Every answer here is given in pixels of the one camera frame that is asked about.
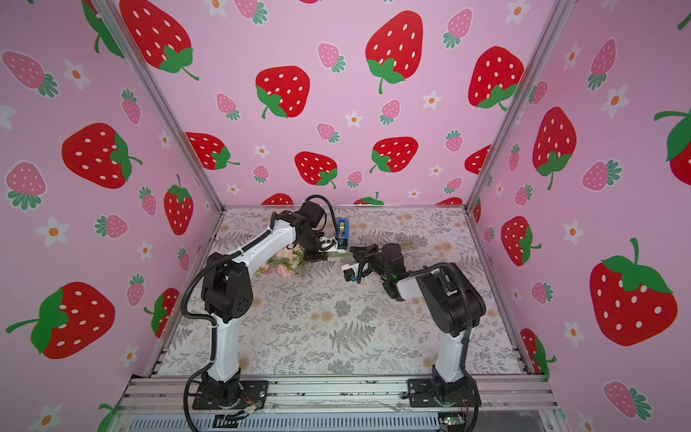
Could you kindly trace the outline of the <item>pink artificial flower bouquet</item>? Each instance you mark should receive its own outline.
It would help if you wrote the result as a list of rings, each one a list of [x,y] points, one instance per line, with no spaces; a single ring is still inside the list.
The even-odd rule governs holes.
[[[407,244],[401,245],[402,252]],[[264,264],[258,265],[253,275],[271,275],[277,273],[283,277],[305,277],[309,273],[311,265],[327,264],[330,262],[342,261],[342,266],[357,264],[353,258],[350,248],[346,252],[327,253],[327,259],[319,262],[306,262],[303,259],[303,249],[301,246],[286,247],[269,257]]]

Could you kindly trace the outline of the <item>blue tape dispenser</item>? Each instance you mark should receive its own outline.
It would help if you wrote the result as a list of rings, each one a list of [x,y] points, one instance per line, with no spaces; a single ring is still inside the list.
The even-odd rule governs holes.
[[[338,250],[347,250],[349,243],[350,224],[345,218],[337,219]]]

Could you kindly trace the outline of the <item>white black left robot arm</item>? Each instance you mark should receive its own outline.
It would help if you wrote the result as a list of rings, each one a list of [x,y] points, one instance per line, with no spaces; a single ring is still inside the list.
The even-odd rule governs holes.
[[[330,203],[325,211],[317,201],[328,200],[317,194],[309,196],[296,211],[273,212],[266,229],[249,243],[230,254],[214,253],[194,277],[180,303],[188,320],[205,320],[212,331],[210,360],[190,379],[201,378],[199,397],[230,408],[243,399],[240,381],[238,343],[241,320],[253,300],[251,277],[270,258],[285,248],[300,247],[307,262],[327,258],[328,247],[338,240],[323,239],[319,224],[334,213]]]

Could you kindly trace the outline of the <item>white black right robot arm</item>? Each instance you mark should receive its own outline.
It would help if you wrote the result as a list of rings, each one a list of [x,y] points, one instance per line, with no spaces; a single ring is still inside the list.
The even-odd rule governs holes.
[[[441,332],[437,361],[431,379],[417,390],[408,383],[406,399],[413,406],[459,406],[468,403],[480,407],[477,383],[467,371],[466,360],[473,329],[486,313],[486,304],[469,279],[455,263],[440,262],[419,270],[408,270],[401,245],[352,247],[356,261],[343,266],[347,282],[361,283],[365,277],[379,275],[384,291],[397,302],[414,298],[425,301]]]

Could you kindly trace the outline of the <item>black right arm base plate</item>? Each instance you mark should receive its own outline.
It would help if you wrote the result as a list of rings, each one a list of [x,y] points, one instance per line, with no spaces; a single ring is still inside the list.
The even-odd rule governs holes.
[[[413,408],[479,408],[482,406],[475,381],[464,377],[453,383],[437,378],[409,379],[403,399]]]

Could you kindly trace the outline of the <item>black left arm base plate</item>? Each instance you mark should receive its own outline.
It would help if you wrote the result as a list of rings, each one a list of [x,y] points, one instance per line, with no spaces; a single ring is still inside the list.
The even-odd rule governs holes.
[[[212,380],[202,383],[194,396],[195,410],[244,410],[264,408],[268,381],[239,381],[220,385]]]

